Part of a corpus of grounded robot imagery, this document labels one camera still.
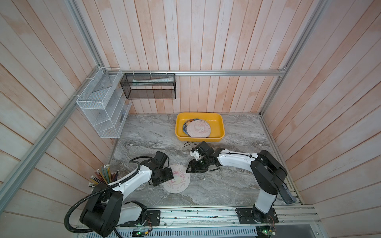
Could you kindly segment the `white pink bow coaster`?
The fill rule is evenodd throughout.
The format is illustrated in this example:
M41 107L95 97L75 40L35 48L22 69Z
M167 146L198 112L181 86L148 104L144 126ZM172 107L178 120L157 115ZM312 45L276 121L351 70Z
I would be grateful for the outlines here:
M175 164L170 165L169 167L172 169L174 178L163 183L163 189L169 193L183 192L190 184L190 174L186 173L186 168L183 165Z

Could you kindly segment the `pink kitty coaster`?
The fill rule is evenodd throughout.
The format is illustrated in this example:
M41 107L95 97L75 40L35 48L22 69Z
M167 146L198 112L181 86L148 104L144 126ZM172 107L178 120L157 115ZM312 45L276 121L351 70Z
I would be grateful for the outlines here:
M205 121L193 120L187 124L186 131L190 137L207 138L211 134L211 127Z

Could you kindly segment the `yellow plastic storage box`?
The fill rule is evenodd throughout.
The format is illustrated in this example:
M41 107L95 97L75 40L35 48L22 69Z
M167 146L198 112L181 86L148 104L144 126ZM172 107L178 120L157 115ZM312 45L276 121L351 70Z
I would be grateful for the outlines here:
M207 122L211 127L211 134L209 137L190 137L183 131L183 125L188 120L200 119ZM175 134L180 141L192 142L219 142L225 136L225 128L222 116L217 113L180 113L176 119Z

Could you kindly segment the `blue bears cartoon coaster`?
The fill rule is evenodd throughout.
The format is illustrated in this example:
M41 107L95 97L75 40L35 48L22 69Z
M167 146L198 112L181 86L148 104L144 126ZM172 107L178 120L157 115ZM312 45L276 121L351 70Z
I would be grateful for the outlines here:
M184 124L183 124L183 127L182 127L182 130L183 132L189 136L189 133L188 133L188 130L187 130L187 127L190 123L194 122L194 121L200 121L200 119L189 119L187 120Z

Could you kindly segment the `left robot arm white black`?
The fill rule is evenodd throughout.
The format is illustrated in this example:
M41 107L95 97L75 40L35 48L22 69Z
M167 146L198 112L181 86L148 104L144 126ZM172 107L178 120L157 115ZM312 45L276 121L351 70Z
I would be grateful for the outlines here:
M133 222L144 225L147 220L147 207L138 201L125 202L125 199L142 184L152 181L153 186L174 178L170 167L138 166L133 172L111 184L98 184L92 193L73 205L64 217L65 228L72 233L96 232L102 237L109 236L116 227ZM80 222L86 229L73 227L69 220L73 211L86 203L80 215Z

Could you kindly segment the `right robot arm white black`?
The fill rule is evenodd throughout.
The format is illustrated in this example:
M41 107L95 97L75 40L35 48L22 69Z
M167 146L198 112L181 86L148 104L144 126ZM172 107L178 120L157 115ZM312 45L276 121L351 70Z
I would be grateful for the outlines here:
M216 166L217 169L230 166L252 171L260 186L259 196L252 208L253 220L257 223L265 223L269 218L278 221L272 207L278 195L286 204L296 202L284 182L287 177L286 169L266 150L248 154L223 148L203 149L198 146L191 150L190 155L194 159L189 162L187 173L206 173L210 171L210 166Z

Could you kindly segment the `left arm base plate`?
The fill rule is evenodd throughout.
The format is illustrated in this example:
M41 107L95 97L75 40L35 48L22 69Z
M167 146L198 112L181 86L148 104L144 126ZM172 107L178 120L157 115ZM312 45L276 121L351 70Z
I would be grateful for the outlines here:
M119 227L147 228L149 224L153 227L158 227L160 226L160 216L160 210L148 210L144 222L139 223L138 221L128 221L119 225Z

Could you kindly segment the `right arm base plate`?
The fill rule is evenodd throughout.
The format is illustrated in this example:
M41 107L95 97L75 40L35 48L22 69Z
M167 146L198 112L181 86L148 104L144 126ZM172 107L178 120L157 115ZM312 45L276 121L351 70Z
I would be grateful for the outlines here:
M277 224L278 216L274 208L270 208L267 213L262 213L255 207L253 208L236 208L240 224Z

